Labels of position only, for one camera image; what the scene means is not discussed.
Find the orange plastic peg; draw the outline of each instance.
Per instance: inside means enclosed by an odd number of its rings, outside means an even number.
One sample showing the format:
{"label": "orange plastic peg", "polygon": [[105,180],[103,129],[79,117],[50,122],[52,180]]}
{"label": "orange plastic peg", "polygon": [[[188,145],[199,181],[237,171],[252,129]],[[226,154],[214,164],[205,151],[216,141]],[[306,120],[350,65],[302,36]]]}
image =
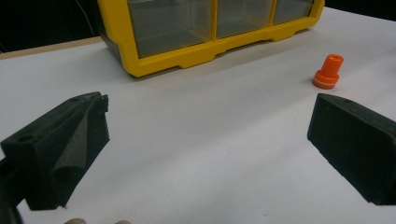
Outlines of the orange plastic peg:
{"label": "orange plastic peg", "polygon": [[312,83],[321,89],[330,90],[338,81],[338,71],[343,64],[344,58],[337,54],[330,54],[320,70],[315,74]]}

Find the white tabletop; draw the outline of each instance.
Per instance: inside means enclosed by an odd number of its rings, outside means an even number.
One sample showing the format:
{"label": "white tabletop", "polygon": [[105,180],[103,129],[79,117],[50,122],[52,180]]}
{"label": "white tabletop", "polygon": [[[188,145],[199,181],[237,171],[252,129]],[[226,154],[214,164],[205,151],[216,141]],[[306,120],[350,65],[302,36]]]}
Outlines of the white tabletop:
{"label": "white tabletop", "polygon": [[[311,79],[344,56],[334,90]],[[67,209],[26,224],[395,223],[306,139],[326,92],[396,120],[396,22],[325,8],[292,38],[230,50],[210,63],[147,78],[126,74],[104,43],[0,61],[0,139],[64,100],[108,94],[110,142]]]}

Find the yellow storage bin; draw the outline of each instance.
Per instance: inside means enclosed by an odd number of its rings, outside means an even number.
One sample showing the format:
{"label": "yellow storage bin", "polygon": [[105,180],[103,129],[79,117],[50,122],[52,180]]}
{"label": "yellow storage bin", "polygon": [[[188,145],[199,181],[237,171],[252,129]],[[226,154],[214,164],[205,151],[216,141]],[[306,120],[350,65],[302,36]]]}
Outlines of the yellow storage bin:
{"label": "yellow storage bin", "polygon": [[131,75],[187,68],[313,26],[324,0],[98,0],[103,39]]}

